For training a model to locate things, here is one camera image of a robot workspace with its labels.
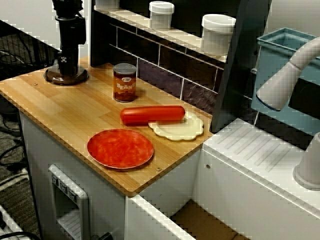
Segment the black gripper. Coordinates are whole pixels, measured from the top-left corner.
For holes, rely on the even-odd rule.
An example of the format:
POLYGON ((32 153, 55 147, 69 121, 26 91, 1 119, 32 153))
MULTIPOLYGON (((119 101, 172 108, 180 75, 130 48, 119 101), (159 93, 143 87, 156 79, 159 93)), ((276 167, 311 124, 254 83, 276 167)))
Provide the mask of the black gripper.
POLYGON ((74 76, 78 72, 78 45, 86 43, 86 20, 59 20, 60 49, 57 54, 59 72, 74 76))

